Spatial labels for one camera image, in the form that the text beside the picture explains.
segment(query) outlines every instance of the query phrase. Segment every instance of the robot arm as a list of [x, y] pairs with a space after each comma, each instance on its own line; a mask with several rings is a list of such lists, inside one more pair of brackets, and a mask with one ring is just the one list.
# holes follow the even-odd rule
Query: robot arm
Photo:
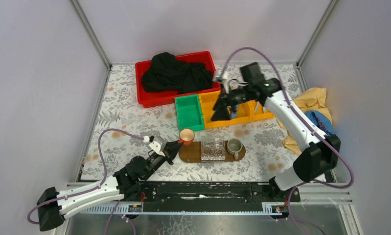
[[[338, 157], [315, 136], [314, 132], [324, 137], [337, 150], [341, 144], [339, 138], [335, 135], [328, 137], [303, 112], [299, 112], [299, 115], [314, 127], [314, 132], [309, 131], [289, 107], [280, 82], [276, 78], [265, 79], [257, 63], [243, 66], [240, 70], [248, 85], [231, 91], [225, 89], [228, 92], [222, 92], [219, 95], [213, 108], [215, 113], [211, 120], [230, 119], [231, 113], [228, 107], [231, 112], [235, 112], [236, 105], [249, 100], [257, 100], [280, 119], [298, 143], [302, 154], [295, 160], [291, 168], [270, 179], [269, 183], [274, 187], [275, 196], [283, 197], [290, 188], [303, 182], [309, 182], [333, 169], [337, 164]], [[295, 110], [299, 110], [294, 102], [291, 102], [291, 105]]]
[[152, 149], [149, 157], [133, 157], [124, 168], [107, 177], [103, 184], [98, 181], [69, 190], [56, 191], [55, 187], [46, 189], [37, 205], [48, 200], [57, 200], [38, 208], [40, 231], [54, 229], [75, 214], [102, 203], [136, 200], [141, 192], [139, 181], [147, 180], [164, 162], [172, 165], [183, 145], [178, 141], [166, 142], [161, 137], [152, 136], [146, 139]]

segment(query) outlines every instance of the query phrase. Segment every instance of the small cup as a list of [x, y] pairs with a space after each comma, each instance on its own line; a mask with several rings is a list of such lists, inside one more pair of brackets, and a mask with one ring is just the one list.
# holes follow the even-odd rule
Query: small cup
[[184, 143], [184, 146], [190, 145], [195, 138], [195, 133], [190, 129], [183, 129], [180, 132], [180, 140], [178, 143]]
[[227, 142], [227, 150], [238, 159], [238, 153], [243, 149], [243, 143], [239, 139], [231, 139]]

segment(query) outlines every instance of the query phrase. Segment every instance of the black cloth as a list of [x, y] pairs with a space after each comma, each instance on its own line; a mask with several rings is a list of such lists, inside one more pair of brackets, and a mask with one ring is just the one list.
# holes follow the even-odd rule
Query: black cloth
[[152, 58], [142, 84], [147, 92], [177, 90], [183, 94], [212, 88], [212, 74], [204, 63], [178, 61], [175, 55], [164, 52]]

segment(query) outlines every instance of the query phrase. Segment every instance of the wooden tray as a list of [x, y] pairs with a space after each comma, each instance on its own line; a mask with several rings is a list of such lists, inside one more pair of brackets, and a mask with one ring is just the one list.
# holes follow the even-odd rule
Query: wooden tray
[[180, 149], [180, 158], [186, 163], [208, 163], [208, 162], [236, 162], [244, 158], [246, 155], [246, 148], [243, 145], [243, 148], [238, 153], [238, 159], [234, 159], [234, 155], [230, 154], [227, 151], [227, 142], [224, 141], [226, 146], [226, 159], [219, 161], [201, 161], [201, 142], [193, 142], [189, 146], [182, 146]]

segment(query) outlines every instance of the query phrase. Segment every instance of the yellow bin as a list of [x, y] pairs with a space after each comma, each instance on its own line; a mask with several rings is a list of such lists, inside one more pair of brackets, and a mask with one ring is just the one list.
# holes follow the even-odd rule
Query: yellow bin
[[251, 121], [258, 121], [268, 118], [274, 118], [275, 115], [269, 111], [263, 112], [263, 107], [259, 104], [257, 113], [254, 113], [257, 101], [249, 101], [238, 106], [237, 117], [227, 121], [211, 121], [211, 117], [214, 113], [212, 107], [218, 99], [218, 95], [221, 91], [209, 92], [198, 94], [201, 109], [204, 117], [205, 129], [211, 129], [222, 126], [230, 126], [240, 123], [246, 123]]

